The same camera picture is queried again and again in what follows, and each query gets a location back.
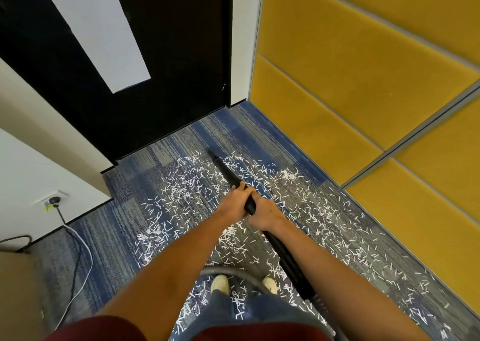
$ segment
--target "blue jeans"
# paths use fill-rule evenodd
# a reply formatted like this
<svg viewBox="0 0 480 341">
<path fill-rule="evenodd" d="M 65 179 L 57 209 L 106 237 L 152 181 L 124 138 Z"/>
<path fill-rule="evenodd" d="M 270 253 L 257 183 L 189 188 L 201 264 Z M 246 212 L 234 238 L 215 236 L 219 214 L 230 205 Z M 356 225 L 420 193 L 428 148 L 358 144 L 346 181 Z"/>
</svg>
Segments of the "blue jeans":
<svg viewBox="0 0 480 341">
<path fill-rule="evenodd" d="M 235 319 L 231 298 L 216 289 L 210 295 L 208 304 L 200 315 L 183 331 L 180 340 L 188 341 L 199 332 L 214 326 L 260 322 L 304 323 L 319 327 L 326 335 L 329 335 L 327 328 L 312 314 L 288 304 L 276 294 L 261 294 L 250 298 L 245 305 L 243 320 Z"/>
</svg>

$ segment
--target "shoe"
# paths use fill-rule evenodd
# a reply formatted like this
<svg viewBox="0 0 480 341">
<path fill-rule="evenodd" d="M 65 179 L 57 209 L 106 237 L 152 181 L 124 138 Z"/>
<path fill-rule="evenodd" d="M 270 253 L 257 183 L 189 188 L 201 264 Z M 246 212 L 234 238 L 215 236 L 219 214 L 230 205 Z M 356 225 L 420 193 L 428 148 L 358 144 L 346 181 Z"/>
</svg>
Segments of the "shoe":
<svg viewBox="0 0 480 341">
<path fill-rule="evenodd" d="M 263 278 L 261 281 L 265 287 L 270 291 L 270 293 L 276 295 L 277 294 L 277 283 L 275 282 L 275 279 L 272 277 L 269 277 L 268 275 Z"/>
<path fill-rule="evenodd" d="M 230 296 L 229 279 L 226 275 L 219 274 L 213 279 L 212 286 L 210 287 L 210 294 L 212 294 L 215 289 Z"/>
</svg>

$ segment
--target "electrical outlet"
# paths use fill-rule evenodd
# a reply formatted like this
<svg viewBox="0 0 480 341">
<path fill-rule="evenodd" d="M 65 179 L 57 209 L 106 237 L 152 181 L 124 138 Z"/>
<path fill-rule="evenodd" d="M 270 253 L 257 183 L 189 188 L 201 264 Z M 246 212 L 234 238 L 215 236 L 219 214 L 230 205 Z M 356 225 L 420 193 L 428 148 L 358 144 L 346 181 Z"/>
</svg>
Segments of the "electrical outlet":
<svg viewBox="0 0 480 341">
<path fill-rule="evenodd" d="M 60 197 L 61 201 L 60 204 L 63 205 L 65 203 L 65 200 L 69 197 L 68 193 L 65 193 L 61 190 L 58 190 L 57 192 L 53 192 L 46 196 L 43 199 L 40 199 L 39 201 L 36 201 L 33 203 L 34 206 L 38 206 L 40 209 L 45 210 L 45 207 L 48 207 L 50 205 L 49 199 L 52 197 Z"/>
</svg>

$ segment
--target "maroon shirt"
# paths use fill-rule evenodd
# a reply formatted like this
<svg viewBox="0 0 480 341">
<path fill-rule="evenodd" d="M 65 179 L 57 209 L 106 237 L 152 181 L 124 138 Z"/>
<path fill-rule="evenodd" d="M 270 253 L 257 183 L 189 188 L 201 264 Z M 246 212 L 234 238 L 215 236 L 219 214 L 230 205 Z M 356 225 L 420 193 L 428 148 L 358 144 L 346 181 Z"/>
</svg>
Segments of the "maroon shirt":
<svg viewBox="0 0 480 341">
<path fill-rule="evenodd" d="M 45 341 L 147 341 L 133 323 L 111 315 L 85 318 L 66 325 Z M 191 341 L 329 341 L 322 330 L 302 323 L 250 323 L 234 326 L 215 326 L 198 333 Z"/>
</svg>

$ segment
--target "blue and gray carpet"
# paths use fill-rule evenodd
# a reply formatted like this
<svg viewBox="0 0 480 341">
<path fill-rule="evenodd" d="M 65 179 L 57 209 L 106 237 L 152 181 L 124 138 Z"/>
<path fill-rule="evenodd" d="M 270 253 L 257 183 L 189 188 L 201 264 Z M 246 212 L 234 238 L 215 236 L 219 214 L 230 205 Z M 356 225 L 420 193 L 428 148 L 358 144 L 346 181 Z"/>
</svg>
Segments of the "blue and gray carpet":
<svg viewBox="0 0 480 341">
<path fill-rule="evenodd" d="M 228 186 L 211 165 L 207 147 L 273 198 L 317 243 L 392 298 L 431 338 L 477 339 L 480 321 L 250 102 L 222 108 L 124 158 L 105 174 L 113 201 L 71 224 L 92 249 L 93 269 L 66 322 L 95 314 L 155 254 L 215 209 Z M 44 281 L 45 322 L 52 330 L 68 304 L 79 254 L 76 289 L 90 260 L 63 229 L 28 252 Z M 317 317 L 292 289 L 278 261 L 264 238 L 240 222 L 225 230 L 207 264 L 243 268 L 259 278 L 270 274 L 285 301 Z M 236 317 L 241 318 L 245 298 L 255 290 L 241 279 L 230 281 Z M 208 277 L 197 280 L 172 339 L 207 304 L 210 282 Z"/>
</svg>

